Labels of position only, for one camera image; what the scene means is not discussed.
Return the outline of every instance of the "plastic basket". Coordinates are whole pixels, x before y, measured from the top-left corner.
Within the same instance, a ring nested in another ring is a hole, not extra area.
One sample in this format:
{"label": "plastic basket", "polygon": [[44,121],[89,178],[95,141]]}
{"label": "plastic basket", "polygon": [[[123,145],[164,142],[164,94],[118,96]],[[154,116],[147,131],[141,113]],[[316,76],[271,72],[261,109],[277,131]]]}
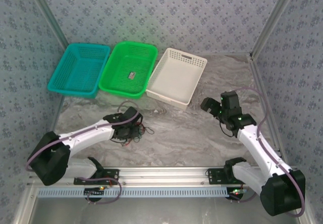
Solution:
{"label": "plastic basket", "polygon": [[64,52],[49,83],[48,90],[67,96],[95,98],[110,47],[73,43]]}
{"label": "plastic basket", "polygon": [[149,79],[147,96],[185,110],[206,63],[204,58],[167,48]]}
{"label": "plastic basket", "polygon": [[147,88],[157,54],[153,45],[133,41],[118,43],[104,68],[100,89],[124,97],[140,98]]}

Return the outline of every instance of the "wall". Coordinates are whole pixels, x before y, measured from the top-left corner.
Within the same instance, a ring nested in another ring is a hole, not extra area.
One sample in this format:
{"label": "wall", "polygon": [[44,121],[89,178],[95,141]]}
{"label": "wall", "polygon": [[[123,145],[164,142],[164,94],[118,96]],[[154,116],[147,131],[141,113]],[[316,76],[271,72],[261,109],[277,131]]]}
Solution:
{"label": "wall", "polygon": [[277,0],[47,0],[68,41],[249,52]]}
{"label": "wall", "polygon": [[11,223],[23,167],[61,97],[47,83],[62,49],[33,0],[0,0],[0,223]]}
{"label": "wall", "polygon": [[257,59],[290,164],[323,223],[323,0],[291,0]]}

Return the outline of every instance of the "small object in green basket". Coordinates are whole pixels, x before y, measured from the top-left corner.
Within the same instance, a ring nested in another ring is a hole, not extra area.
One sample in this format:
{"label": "small object in green basket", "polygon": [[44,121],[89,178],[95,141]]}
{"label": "small object in green basket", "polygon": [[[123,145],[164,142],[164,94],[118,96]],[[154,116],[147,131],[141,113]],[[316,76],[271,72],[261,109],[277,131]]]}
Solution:
{"label": "small object in green basket", "polygon": [[134,79],[136,76],[136,72],[130,72],[128,79]]}

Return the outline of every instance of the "metal bracket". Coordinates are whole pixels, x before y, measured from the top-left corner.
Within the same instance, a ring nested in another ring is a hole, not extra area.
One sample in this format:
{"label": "metal bracket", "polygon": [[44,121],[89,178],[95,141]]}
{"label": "metal bracket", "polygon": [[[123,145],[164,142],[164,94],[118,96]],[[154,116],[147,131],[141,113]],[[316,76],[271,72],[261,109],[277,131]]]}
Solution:
{"label": "metal bracket", "polygon": [[208,176],[210,185],[242,185],[242,181],[237,179],[228,180],[224,169],[208,169],[205,174]]}
{"label": "metal bracket", "polygon": [[[113,178],[118,180],[119,179],[119,170],[118,169],[103,169],[102,177],[101,178]],[[74,179],[74,185],[117,185],[114,181],[109,180],[102,180],[102,181],[85,181],[78,178]]]}

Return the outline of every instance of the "patterned wallpaper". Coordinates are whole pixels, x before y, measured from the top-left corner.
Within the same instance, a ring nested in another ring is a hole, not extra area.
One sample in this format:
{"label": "patterned wallpaper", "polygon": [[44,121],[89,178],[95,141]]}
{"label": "patterned wallpaper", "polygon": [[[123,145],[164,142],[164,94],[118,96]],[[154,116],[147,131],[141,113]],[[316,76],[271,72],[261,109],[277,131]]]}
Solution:
{"label": "patterned wallpaper", "polygon": [[68,41],[249,52],[277,0],[47,0]]}
{"label": "patterned wallpaper", "polygon": [[323,223],[323,0],[291,0],[257,59],[288,160]]}
{"label": "patterned wallpaper", "polygon": [[11,223],[23,166],[60,102],[47,91],[62,49],[34,0],[0,0],[0,223]]}

